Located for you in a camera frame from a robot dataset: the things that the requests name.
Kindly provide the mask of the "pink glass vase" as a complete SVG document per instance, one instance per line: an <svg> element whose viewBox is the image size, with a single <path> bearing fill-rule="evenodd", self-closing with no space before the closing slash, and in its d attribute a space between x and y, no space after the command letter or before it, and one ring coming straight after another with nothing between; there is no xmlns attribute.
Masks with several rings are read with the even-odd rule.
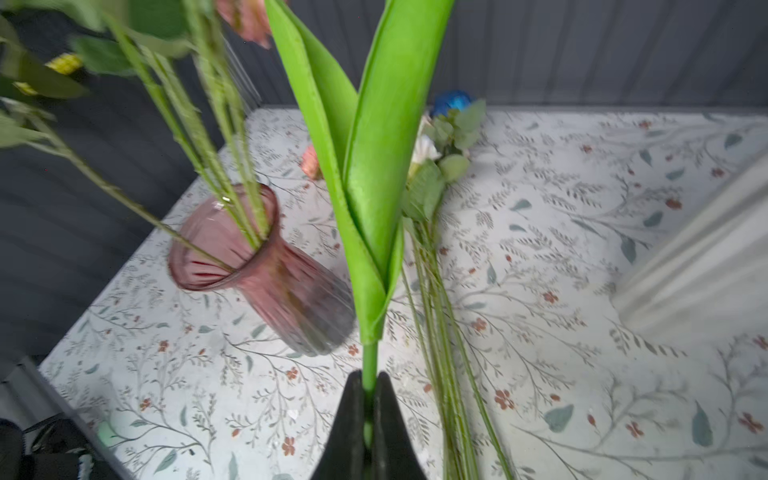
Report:
<svg viewBox="0 0 768 480"><path fill-rule="evenodd" d="M169 273L184 290L235 289L292 350L326 355L353 332L356 314L347 282L286 242L279 201L263 185L261 199L270 233L255 251L215 198L206 199L184 222L181 235L232 267L223 269L174 240Z"/></svg>

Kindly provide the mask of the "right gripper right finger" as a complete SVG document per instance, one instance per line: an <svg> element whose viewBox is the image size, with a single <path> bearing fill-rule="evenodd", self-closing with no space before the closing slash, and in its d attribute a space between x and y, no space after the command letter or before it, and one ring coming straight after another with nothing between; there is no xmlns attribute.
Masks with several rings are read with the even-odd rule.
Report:
<svg viewBox="0 0 768 480"><path fill-rule="evenodd" d="M373 478L426 480L412 447L390 376L378 375L373 410Z"/></svg>

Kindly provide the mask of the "white ribbed ceramic vase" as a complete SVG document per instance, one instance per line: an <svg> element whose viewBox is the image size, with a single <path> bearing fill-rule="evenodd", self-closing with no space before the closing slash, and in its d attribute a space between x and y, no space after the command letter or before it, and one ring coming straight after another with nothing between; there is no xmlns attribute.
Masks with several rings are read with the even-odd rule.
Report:
<svg viewBox="0 0 768 480"><path fill-rule="evenodd" d="M731 178L709 203L623 275L611 297L644 339L689 346L767 327L767 160Z"/></svg>

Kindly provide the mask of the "white rose stem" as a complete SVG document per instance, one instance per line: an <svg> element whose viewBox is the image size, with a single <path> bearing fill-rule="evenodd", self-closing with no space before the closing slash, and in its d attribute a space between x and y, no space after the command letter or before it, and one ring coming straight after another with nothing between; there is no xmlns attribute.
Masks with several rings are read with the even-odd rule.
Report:
<svg viewBox="0 0 768 480"><path fill-rule="evenodd" d="M37 101L70 100L86 93L76 71L137 77L177 145L253 250L270 231L261 186L245 135L242 97L228 65L223 16L217 1L4 1L1 4L1 146L19 146L63 158L123 206L223 269L232 267L191 243L117 186L108 182L53 130L53 116ZM75 68L60 70L30 52L7 18L21 10L56 11L87 34L72 40ZM191 57L241 183L235 185L174 63Z"/></svg>

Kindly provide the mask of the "floral table mat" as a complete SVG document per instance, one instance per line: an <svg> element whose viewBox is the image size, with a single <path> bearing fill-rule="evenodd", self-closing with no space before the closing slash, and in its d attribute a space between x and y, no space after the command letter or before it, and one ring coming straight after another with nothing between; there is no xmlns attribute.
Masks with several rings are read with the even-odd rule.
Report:
<svg viewBox="0 0 768 480"><path fill-rule="evenodd" d="M767 150L764 116L493 111L440 264L522 479L763 479L767 336L655 344L617 279ZM356 337L292 352L232 290L188 293L155 233L41 365L138 479L306 479Z"/></svg>

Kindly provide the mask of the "pink tulip flower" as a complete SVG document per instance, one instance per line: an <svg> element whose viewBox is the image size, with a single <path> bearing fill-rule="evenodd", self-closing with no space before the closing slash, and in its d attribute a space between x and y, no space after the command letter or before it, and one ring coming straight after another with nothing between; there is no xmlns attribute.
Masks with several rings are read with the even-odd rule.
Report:
<svg viewBox="0 0 768 480"><path fill-rule="evenodd" d="M265 8L343 243L363 345L363 438L371 446L378 343L404 255L402 196L453 4L386 2L358 87L284 2Z"/></svg>

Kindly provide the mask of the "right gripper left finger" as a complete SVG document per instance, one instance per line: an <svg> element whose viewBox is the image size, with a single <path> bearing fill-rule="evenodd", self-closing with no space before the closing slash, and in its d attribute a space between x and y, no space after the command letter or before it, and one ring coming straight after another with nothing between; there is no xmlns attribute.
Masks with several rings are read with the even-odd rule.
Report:
<svg viewBox="0 0 768 480"><path fill-rule="evenodd" d="M347 377L329 438L311 480L360 480L365 463L362 372Z"/></svg>

